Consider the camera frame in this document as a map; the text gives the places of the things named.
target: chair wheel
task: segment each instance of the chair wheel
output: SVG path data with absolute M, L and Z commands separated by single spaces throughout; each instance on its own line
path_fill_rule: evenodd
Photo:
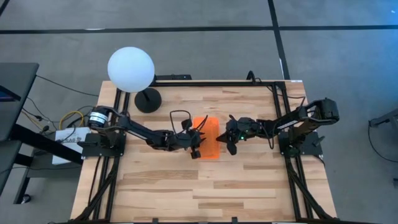
M 28 203 L 28 202 L 30 202 L 31 200 L 32 200 L 32 197 L 31 197 L 29 194 L 24 194 L 24 197 L 22 198 L 21 204 L 23 204 L 23 203 Z

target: white globe lamp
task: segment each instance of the white globe lamp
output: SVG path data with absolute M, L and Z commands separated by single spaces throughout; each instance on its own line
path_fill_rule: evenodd
M 143 113 L 151 113 L 162 104 L 160 93 L 148 88 L 155 77 L 155 66 L 150 56 L 136 47 L 123 47 L 112 54 L 108 75 L 120 90 L 137 93 L 134 100 Z

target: table leg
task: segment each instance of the table leg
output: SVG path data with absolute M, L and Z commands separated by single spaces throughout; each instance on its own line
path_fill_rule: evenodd
M 33 157 L 25 156 L 25 155 L 18 153 L 17 157 L 14 160 L 14 163 L 22 165 L 22 166 L 30 167 L 32 161 L 33 161 Z
M 46 138 L 45 136 L 35 133 L 19 124 L 15 124 L 12 132 L 11 139 L 20 140 L 21 142 L 33 146 L 37 149 L 47 151 L 55 156 L 61 157 L 76 164 L 83 164 L 81 154 L 74 151 L 58 142 Z
M 25 171 L 23 181 L 19 185 L 17 195 L 15 196 L 14 204 L 20 204 L 20 203 L 22 203 L 22 201 L 24 199 L 24 195 L 26 193 L 26 188 L 30 181 L 30 177 L 27 176 L 28 172 L 29 172 L 28 170 Z

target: white sphere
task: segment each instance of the white sphere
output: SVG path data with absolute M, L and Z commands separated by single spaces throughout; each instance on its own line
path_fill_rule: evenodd
M 120 90 L 133 93 L 146 89 L 155 76 L 150 56 L 136 47 L 123 47 L 112 54 L 108 75 Z

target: wire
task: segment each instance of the wire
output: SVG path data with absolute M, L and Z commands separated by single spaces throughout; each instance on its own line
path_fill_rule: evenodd
M 392 160 L 392 159 L 388 159 L 388 158 L 382 156 L 382 155 L 376 150 L 376 148 L 373 146 L 372 139 L 371 139 L 371 122 L 370 122 L 370 121 L 369 121 L 369 124 L 368 124 L 368 138 L 369 138 L 369 143 L 371 144 L 373 151 L 374 151 L 377 155 L 379 155 L 381 158 L 383 158 L 383 159 L 385 159 L 385 160 L 387 160 L 387 161 L 390 161 L 390 162 L 398 162 L 398 161 L 395 161 L 395 160 Z
M 77 93 L 81 93 L 81 94 L 88 95 L 88 96 L 97 96 L 97 97 L 99 96 L 99 95 L 96 95 L 96 94 L 85 93 L 85 92 L 82 92 L 82 91 L 74 90 L 74 89 L 69 88 L 69 87 L 67 87 L 67 86 L 61 85 L 61 84 L 56 83 L 56 82 L 54 82 L 54 81 L 51 81 L 51 80 L 49 80 L 49 79 L 47 79 L 47 78 L 41 77 L 40 75 L 36 75 L 36 76 L 39 77 L 39 78 L 42 78 L 42 79 L 44 79 L 44 80 L 46 80 L 46 81 L 48 81 L 48 82 L 50 82 L 50 83 L 53 83 L 53 84 L 56 84 L 56 85 L 58 85 L 58 86 L 64 87 L 64 88 L 66 88 L 66 89 L 68 89 L 68 90 L 71 90 L 71 91 L 75 91 L 75 92 L 77 92 Z
M 46 115 L 44 115 L 40 110 L 39 110 L 39 108 L 36 106 L 36 104 L 35 104 L 35 102 L 32 100 L 32 99 L 30 99 L 29 97 L 27 97 L 27 99 L 28 100 L 30 100 L 32 103 L 33 103 L 33 106 L 36 108 L 36 110 L 44 117 L 44 118 L 46 118 L 46 119 L 44 119 L 45 121 L 48 121 L 48 122 L 50 122 L 50 123 L 52 123 L 52 126 L 55 128 L 55 130 L 57 130 L 57 127 L 55 127 L 55 125 L 54 125 L 54 121 L 52 121 L 50 118 L 48 118 Z
M 63 122 L 63 120 L 64 120 L 68 115 L 73 115 L 73 114 L 75 114 L 75 113 L 77 113 L 77 114 L 79 114 L 79 115 L 81 116 L 81 121 L 80 121 L 80 124 L 79 124 L 79 126 L 81 126 L 81 125 L 83 124 L 84 120 L 85 120 L 85 116 L 84 116 L 83 113 L 81 113 L 80 111 L 71 111 L 71 112 L 69 112 L 69 113 L 63 115 L 63 117 L 62 117 L 61 120 L 60 120 L 60 123 L 59 123 L 59 127 L 58 127 L 58 128 L 61 130 L 61 129 L 62 129 L 62 122 Z
M 101 157 L 98 157 L 97 164 L 95 165 L 95 171 L 94 171 L 94 177 L 93 177 L 93 183 L 91 183 L 91 189 L 90 189 L 90 194 L 88 195 L 88 203 L 91 201 L 91 195 L 93 194 L 93 189 L 94 189 L 94 183 L 95 183 L 95 177 L 97 176 L 97 170 L 98 170 L 98 165 L 100 164 Z
M 65 139 L 63 139 L 63 140 L 56 140 L 56 142 L 58 142 L 58 143 L 63 143 L 63 142 L 65 142 L 70 136 L 72 136 L 73 133 L 75 133 L 75 131 L 76 131 L 76 126 L 73 125 L 73 131 L 72 131 L 72 133 L 70 133 Z
M 42 117 L 41 117 L 41 116 L 39 116 L 39 115 L 32 114 L 31 112 L 27 111 L 25 108 L 22 108 L 22 110 L 23 110 L 23 111 L 25 111 L 26 113 L 28 113 L 28 114 L 32 115 L 33 117 L 35 117 L 35 118 L 36 118 L 36 119 L 38 119 L 39 121 L 40 121 L 40 119 L 41 119 L 41 120 L 45 120 L 45 121 L 46 121 L 46 119 L 42 118 Z
M 313 155 L 315 156 L 315 158 L 319 159 L 319 161 L 321 161 L 321 163 L 323 164 L 324 167 L 326 167 L 325 161 L 323 161 L 323 159 L 317 155 Z
M 81 166 L 78 166 L 78 167 L 64 167 L 64 168 L 56 168 L 56 169 L 51 169 L 51 168 L 34 169 L 34 168 L 30 168 L 30 167 L 13 167 L 13 168 L 5 169 L 5 170 L 1 171 L 1 172 L 0 172 L 0 175 L 3 174 L 3 173 L 5 173 L 5 172 L 7 172 L 7 171 L 9 171 L 9 170 L 12 170 L 12 169 L 22 169 L 22 168 L 23 168 L 23 169 L 30 169 L 30 170 L 63 170 L 63 169 L 76 169 L 76 168 L 81 168 Z
M 174 111 L 170 111 L 170 121 L 171 121 L 171 123 L 172 123 L 172 127 L 173 127 L 174 134 L 177 134 L 177 132 L 175 131 L 175 128 L 174 128 L 174 122 L 173 122 L 173 116 L 172 116 L 172 114 L 173 114 L 173 113 L 176 113 L 176 112 L 184 112 L 184 113 L 187 113 L 187 114 L 189 115 L 189 120 L 192 120 L 192 119 L 191 119 L 191 114 L 190 114 L 188 111 L 186 111 L 186 110 L 174 110 Z M 185 131 L 187 128 L 188 128 L 188 127 L 185 127 L 182 131 L 180 131 L 180 133 L 182 133 L 183 131 Z
M 39 130 L 43 130 L 44 127 L 39 124 L 39 122 L 35 121 L 34 119 L 32 119 L 27 113 L 25 113 L 25 111 L 21 111 L 26 117 L 27 119 L 29 119 L 30 122 L 32 122 Z
M 206 115 L 205 119 L 203 119 L 203 121 L 201 121 L 201 123 L 196 127 L 196 129 L 197 129 L 198 131 L 200 131 L 200 130 L 205 126 L 205 123 L 206 123 L 208 117 L 209 117 L 209 116 Z
M 288 98 L 291 98 L 291 99 L 302 99 L 302 98 L 305 98 L 305 96 L 287 96 Z

